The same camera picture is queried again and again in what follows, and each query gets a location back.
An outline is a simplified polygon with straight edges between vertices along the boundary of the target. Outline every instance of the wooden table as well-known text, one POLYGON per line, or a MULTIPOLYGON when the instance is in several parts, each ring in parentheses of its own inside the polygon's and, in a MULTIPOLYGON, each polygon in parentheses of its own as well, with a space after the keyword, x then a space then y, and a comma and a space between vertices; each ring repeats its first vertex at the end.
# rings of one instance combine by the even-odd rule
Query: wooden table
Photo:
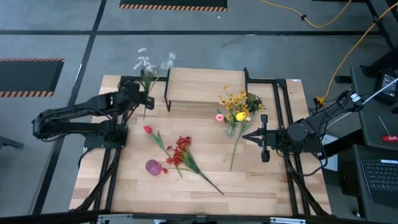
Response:
MULTIPOLYGON (((119 75, 105 75, 100 94, 117 91, 119 75)), ((287 80, 294 120, 308 116, 307 104, 300 80, 287 80)), ((155 109, 147 110, 142 119, 140 106, 129 120, 126 147, 122 150, 118 176, 112 201, 112 212, 122 213, 167 213, 207 215, 291 216, 289 188, 283 158, 271 151, 271 160, 262 163, 261 148, 253 142, 240 139, 232 172, 229 171, 236 138, 224 135, 226 126, 215 121, 220 105, 209 103, 173 104, 167 112, 164 103, 165 82, 157 82, 151 92, 155 109), (168 174, 152 176, 145 170, 149 159, 156 159, 164 167, 165 153, 144 132, 145 125, 159 130, 165 146, 175 145, 179 136, 191 136, 192 154, 199 168, 225 193, 222 196, 208 182, 196 174, 182 171, 180 178, 175 170, 168 174)), ((268 128, 277 129, 278 121, 272 85, 250 83, 248 90, 257 94, 266 106, 269 115, 268 128)), ((284 121, 287 124, 283 98, 284 121)), ((93 118, 100 122, 103 118, 93 118)), ((259 114, 247 133, 261 127, 259 114)), ((73 191, 70 208, 79 206, 98 182, 104 149, 95 149, 85 156, 73 191)), ((320 163, 311 154, 301 154, 305 173, 316 169, 320 163)), ((305 178, 306 186, 317 202, 331 212, 322 171, 305 178)), ((104 207, 107 186, 104 188, 100 208, 104 207)), ((300 191, 296 187, 299 211, 303 213, 300 191)))

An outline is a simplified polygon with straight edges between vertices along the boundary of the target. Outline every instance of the red flower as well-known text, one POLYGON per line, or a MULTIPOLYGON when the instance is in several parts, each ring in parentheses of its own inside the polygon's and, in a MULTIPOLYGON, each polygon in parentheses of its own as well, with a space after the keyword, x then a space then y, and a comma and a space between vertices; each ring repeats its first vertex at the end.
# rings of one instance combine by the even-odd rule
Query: red flower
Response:
POLYGON ((152 133, 152 128, 149 127, 149 126, 145 126, 145 127, 144 127, 144 130, 145 130, 145 132, 148 133, 148 134, 152 133))
POLYGON ((167 158, 166 159, 166 163, 168 163, 168 164, 172 164, 174 162, 174 159, 173 158, 167 158))

